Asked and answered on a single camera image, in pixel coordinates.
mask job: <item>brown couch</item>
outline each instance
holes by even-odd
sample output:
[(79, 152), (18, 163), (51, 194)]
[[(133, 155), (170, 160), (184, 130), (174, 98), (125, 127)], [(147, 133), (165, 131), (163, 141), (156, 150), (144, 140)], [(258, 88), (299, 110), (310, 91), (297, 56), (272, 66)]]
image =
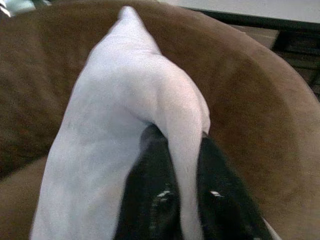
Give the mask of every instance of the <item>brown couch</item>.
[(280, 57), (201, 13), (144, 1), (59, 3), (0, 28), (0, 239), (27, 239), (45, 156), (91, 48), (132, 5), (210, 108), (210, 135), (284, 240), (320, 236), (320, 105)]

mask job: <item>white fabric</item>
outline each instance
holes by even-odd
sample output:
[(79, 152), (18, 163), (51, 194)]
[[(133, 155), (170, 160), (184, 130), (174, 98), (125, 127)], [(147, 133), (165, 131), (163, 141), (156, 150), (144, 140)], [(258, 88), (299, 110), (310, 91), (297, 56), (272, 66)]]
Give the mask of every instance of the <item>white fabric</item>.
[(32, 240), (112, 239), (142, 132), (168, 138), (186, 240), (201, 240), (196, 167), (208, 106), (161, 52), (132, 7), (91, 51), (73, 88), (42, 180)]

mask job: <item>brown upholstery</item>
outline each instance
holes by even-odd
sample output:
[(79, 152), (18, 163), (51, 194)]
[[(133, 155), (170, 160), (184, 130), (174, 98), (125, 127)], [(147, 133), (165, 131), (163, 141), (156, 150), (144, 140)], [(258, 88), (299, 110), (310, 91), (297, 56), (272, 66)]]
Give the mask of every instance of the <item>brown upholstery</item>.
[[(312, 91), (244, 33), (157, 2), (65, 3), (1, 23), (1, 174), (48, 153), (88, 53), (125, 4), (136, 8), (162, 53), (201, 90), (210, 108), (210, 135), (246, 180), (266, 220), (284, 240), (319, 239), (320, 105)], [(32, 175), (30, 169), (22, 171)], [(8, 195), (1, 196), (0, 212), (12, 208), (4, 217), (28, 216), (20, 228), (14, 217), (1, 219), (0, 239), (27, 239), (40, 174), (25, 182), (29, 177), (19, 172), (0, 185), (0, 194)], [(25, 186), (30, 196), (21, 201), (16, 190)], [(8, 231), (20, 232), (10, 237)]]

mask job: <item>suede fabric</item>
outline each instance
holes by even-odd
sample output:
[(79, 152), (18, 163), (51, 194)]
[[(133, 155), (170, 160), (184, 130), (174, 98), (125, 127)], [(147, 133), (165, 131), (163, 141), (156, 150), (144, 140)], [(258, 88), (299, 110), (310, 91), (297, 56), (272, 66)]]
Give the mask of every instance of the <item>suede fabric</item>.
[[(316, 97), (285, 61), (244, 33), (167, 4), (61, 3), (1, 23), (1, 175), (48, 153), (90, 50), (115, 23), (123, 5), (137, 10), (162, 54), (200, 89), (210, 110), (209, 135), (247, 182), (264, 218), (284, 240), (317, 239), (320, 105)], [(39, 182), (27, 183), (18, 174), (15, 178), (21, 185), (19, 181), (14, 185), (30, 186), (29, 194), (37, 195)], [(2, 186), (8, 187), (11, 180), (6, 178)], [(15, 193), (8, 191), (1, 212), (11, 202), (16, 204), (8, 216), (29, 217), (20, 228), (13, 227), (13, 217), (1, 220), (7, 225), (1, 226), (0, 238), (17, 229), (9, 239), (27, 239), (31, 226), (27, 219), (31, 220), (36, 201), (30, 197), (18, 202)]]

